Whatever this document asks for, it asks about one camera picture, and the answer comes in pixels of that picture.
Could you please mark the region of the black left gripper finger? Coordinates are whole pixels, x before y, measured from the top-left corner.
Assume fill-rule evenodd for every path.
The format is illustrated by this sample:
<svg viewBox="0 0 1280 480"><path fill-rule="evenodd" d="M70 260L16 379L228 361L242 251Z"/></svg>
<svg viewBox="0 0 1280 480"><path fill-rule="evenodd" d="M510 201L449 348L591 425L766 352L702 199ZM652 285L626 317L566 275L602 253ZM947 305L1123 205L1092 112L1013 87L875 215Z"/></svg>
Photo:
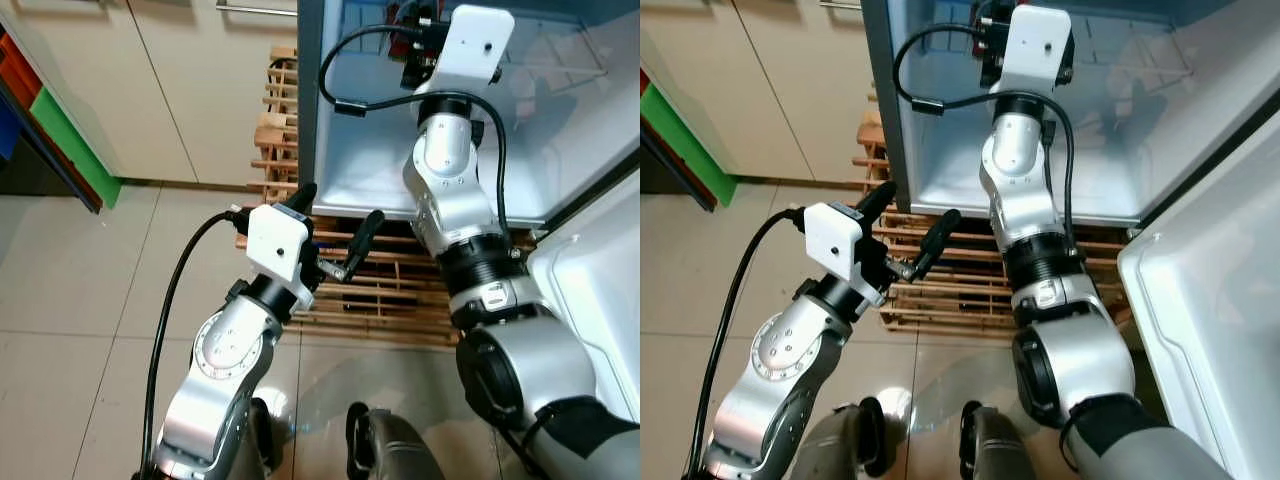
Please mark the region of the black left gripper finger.
<svg viewBox="0 0 1280 480"><path fill-rule="evenodd" d="M876 223L892 205L897 192L895 182L884 182L867 193L855 206L859 223Z"/></svg>
<svg viewBox="0 0 1280 480"><path fill-rule="evenodd" d="M374 238L378 229L385 221L385 214L381 210L372 210L358 225L358 229L353 233L352 239L348 244L348 251L346 260L343 262L343 279L349 280L358 266L369 256L372 248Z"/></svg>
<svg viewBox="0 0 1280 480"><path fill-rule="evenodd" d="M276 211L292 221L311 227L314 221L308 214L316 193L317 186L314 182L301 183L291 197L276 204Z"/></svg>
<svg viewBox="0 0 1280 480"><path fill-rule="evenodd" d="M961 221L963 215L956 209L946 211L922 239L920 251L911 264L908 279L916 282L923 279L931 269L941 260L948 244L951 234Z"/></svg>

